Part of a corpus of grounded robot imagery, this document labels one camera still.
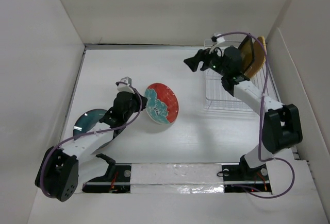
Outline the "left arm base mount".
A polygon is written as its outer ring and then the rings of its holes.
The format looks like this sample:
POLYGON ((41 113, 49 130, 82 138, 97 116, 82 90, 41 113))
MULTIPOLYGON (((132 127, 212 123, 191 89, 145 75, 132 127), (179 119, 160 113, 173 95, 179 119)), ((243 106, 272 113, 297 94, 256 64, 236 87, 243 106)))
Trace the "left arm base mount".
POLYGON ((99 153, 97 158, 107 163, 107 169, 101 176, 95 177, 83 183, 84 193, 130 193, 131 164, 117 164, 111 157, 99 153))

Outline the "grey-green round plate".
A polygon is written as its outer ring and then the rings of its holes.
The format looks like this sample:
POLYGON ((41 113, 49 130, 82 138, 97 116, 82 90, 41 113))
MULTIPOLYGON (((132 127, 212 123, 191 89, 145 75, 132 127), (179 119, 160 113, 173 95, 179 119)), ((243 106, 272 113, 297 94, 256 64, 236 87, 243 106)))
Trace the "grey-green round plate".
POLYGON ((99 121, 103 124, 107 124, 110 128, 120 127, 119 122, 110 116, 105 109, 92 109, 82 114, 73 126, 74 140, 80 138, 80 134, 88 133, 92 130, 99 121))

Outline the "red teal floral plate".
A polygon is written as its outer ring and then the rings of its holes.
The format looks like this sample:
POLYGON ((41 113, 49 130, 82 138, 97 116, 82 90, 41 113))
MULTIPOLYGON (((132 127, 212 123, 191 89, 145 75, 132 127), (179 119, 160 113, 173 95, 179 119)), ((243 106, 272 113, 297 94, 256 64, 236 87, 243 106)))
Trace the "red teal floral plate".
POLYGON ((149 85, 144 96, 147 98, 146 112, 160 125, 171 125, 178 117, 179 103, 175 93, 163 83, 149 85))

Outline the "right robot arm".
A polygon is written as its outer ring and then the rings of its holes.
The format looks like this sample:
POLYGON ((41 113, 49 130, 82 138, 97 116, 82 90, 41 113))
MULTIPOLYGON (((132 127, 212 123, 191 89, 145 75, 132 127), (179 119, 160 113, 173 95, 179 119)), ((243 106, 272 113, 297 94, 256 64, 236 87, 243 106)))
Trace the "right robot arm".
POLYGON ((238 173, 250 179, 257 168, 275 154, 291 148, 303 139, 298 108, 272 99, 256 87, 243 73, 243 60, 239 49, 231 46, 221 55, 211 49, 200 49, 195 56, 185 59, 185 65, 193 72, 207 69, 221 75, 221 83, 231 96, 247 104, 260 117, 258 145, 243 155, 238 173))

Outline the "black yellow square plate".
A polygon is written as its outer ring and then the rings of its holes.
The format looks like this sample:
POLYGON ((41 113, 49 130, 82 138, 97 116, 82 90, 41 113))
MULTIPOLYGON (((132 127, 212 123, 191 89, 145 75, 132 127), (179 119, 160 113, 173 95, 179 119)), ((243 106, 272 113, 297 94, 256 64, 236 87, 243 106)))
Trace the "black yellow square plate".
POLYGON ((254 45, 251 37, 246 36, 238 46, 242 58, 242 69, 246 73, 255 61, 254 45))

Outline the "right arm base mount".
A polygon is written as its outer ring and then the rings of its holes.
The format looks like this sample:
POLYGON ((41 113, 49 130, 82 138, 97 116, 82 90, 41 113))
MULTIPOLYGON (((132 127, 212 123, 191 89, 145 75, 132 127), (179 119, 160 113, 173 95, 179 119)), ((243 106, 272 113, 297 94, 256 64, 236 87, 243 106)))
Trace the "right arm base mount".
POLYGON ((251 169, 243 157, 239 163, 222 164, 217 176, 223 179, 225 193, 272 191, 266 164, 251 169))

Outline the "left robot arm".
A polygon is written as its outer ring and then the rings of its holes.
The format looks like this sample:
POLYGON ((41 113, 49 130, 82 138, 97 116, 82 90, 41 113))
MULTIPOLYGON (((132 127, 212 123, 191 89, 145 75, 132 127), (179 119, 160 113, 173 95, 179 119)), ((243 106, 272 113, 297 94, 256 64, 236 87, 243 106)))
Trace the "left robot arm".
POLYGON ((93 109, 76 122, 70 137, 50 147, 44 155, 35 179, 35 186, 49 198, 67 201, 79 183, 79 167, 94 158, 105 163, 91 181, 117 180, 116 162, 99 150, 119 136, 146 108, 147 98, 139 93, 119 92, 109 110, 93 109))

